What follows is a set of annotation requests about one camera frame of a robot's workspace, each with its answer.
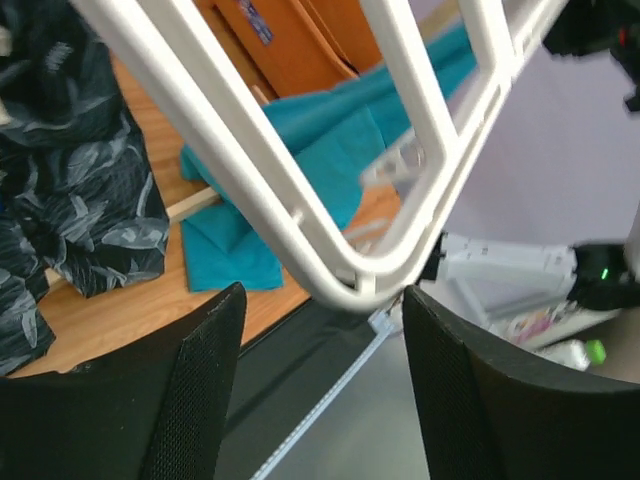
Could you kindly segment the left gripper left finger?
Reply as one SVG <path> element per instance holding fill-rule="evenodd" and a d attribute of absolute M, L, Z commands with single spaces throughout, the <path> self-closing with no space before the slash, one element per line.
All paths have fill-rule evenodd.
<path fill-rule="evenodd" d="M 233 284 L 66 373 L 1 382 L 5 479 L 210 479 L 246 314 Z"/>

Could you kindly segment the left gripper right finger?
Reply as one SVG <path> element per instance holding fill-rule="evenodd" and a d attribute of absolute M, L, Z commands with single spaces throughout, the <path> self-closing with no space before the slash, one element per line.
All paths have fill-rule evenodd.
<path fill-rule="evenodd" d="M 638 385 L 529 353 L 417 286 L 402 320 L 431 478 L 638 478 Z"/>

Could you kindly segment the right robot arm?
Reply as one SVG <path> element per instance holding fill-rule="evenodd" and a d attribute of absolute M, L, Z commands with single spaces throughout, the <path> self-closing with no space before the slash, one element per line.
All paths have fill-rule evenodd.
<path fill-rule="evenodd" d="M 608 52 L 633 81 L 639 80 L 639 4 L 636 1 L 570 1 L 544 37 L 555 56 Z M 549 293 L 548 305 L 568 303 L 609 312 L 639 304 L 639 225 L 625 242 L 542 246 L 490 242 L 444 232 L 421 279 L 480 279 L 522 284 Z"/>

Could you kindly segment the white plastic clip hanger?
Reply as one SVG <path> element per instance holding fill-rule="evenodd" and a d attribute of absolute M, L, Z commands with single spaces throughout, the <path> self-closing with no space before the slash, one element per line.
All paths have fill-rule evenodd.
<path fill-rule="evenodd" d="M 463 1 L 459 52 L 406 1 L 361 7 L 383 56 L 264 109 L 191 1 L 79 1 L 229 199 L 315 299 L 374 309 L 413 283 L 561 1 Z"/>

